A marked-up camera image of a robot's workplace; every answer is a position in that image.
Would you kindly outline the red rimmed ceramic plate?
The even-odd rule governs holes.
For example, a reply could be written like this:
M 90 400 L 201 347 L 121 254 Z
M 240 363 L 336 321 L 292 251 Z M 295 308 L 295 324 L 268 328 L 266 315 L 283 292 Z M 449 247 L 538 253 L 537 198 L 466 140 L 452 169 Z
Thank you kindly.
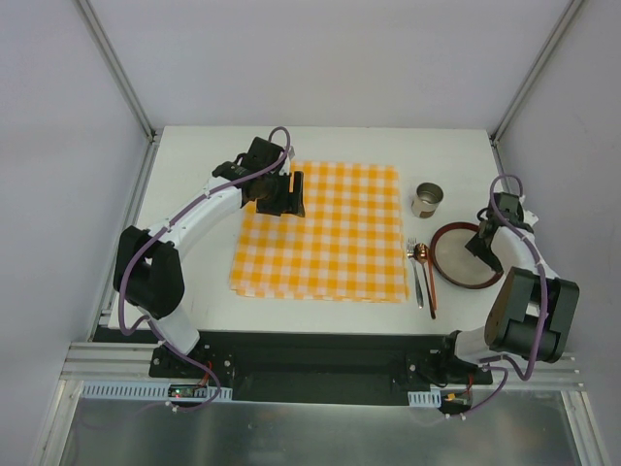
M 470 222 L 450 222 L 434 233 L 430 245 L 438 273 L 449 283 L 471 290 L 490 287 L 503 277 L 466 248 L 477 229 Z

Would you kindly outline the copper spoon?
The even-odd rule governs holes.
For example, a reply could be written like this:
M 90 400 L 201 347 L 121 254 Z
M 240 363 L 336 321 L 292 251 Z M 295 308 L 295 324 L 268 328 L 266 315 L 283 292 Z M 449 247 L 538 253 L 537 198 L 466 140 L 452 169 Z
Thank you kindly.
M 429 274 L 426 268 L 426 266 L 430 264 L 427 247 L 423 243 L 416 243 L 414 245 L 414 256 L 415 256 L 415 259 L 421 264 L 421 268 L 423 271 L 431 319 L 436 319 L 437 318 L 436 308 L 435 308 L 434 299 L 432 295 Z

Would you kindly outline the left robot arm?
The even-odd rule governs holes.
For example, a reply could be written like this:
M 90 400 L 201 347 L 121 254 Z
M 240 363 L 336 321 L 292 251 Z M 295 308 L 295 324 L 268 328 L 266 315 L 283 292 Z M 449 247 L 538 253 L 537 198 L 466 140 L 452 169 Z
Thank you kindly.
M 152 327 L 171 347 L 171 364 L 183 377 L 198 376 L 205 355 L 195 348 L 200 334 L 181 301 L 185 293 L 182 261 L 217 223 L 252 203 L 259 214 L 304 216 L 304 174 L 291 168 L 294 148 L 272 138 L 256 137 L 249 149 L 212 170 L 207 183 L 186 204 L 148 228 L 134 225 L 120 234 L 114 265 L 114 290 L 121 333 L 125 307 L 140 312 L 139 322 Z

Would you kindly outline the metal cup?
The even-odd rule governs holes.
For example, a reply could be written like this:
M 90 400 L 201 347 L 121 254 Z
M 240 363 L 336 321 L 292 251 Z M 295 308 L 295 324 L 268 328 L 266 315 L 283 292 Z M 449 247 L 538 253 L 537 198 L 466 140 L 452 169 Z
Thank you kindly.
M 434 215 L 441 201 L 443 190 L 435 183 L 421 183 L 415 191 L 411 202 L 412 213 L 419 218 L 429 218 Z

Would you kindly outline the silver fork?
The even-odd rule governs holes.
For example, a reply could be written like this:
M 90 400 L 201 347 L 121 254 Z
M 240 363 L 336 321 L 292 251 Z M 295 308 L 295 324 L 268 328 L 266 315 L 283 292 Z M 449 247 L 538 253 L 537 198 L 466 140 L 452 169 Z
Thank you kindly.
M 414 292 L 415 292 L 416 302 L 417 302 L 418 308 L 423 309 L 425 302 L 424 302 L 423 291 L 422 291 L 421 282 L 420 282 L 418 269 L 417 269 L 418 261 L 417 261 L 417 255 L 416 255 L 415 242 L 412 238 L 407 239 L 406 248 L 407 248 L 407 257 L 409 259 L 409 263 L 411 265 L 413 276 L 414 276 Z

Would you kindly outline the orange checkered cloth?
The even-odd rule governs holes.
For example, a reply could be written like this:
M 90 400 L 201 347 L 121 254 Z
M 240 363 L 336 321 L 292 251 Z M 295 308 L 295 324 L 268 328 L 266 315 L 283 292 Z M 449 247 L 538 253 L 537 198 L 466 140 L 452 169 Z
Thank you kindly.
M 247 206 L 229 284 L 245 297 L 404 303 L 409 282 L 390 165 L 300 161 L 305 214 Z

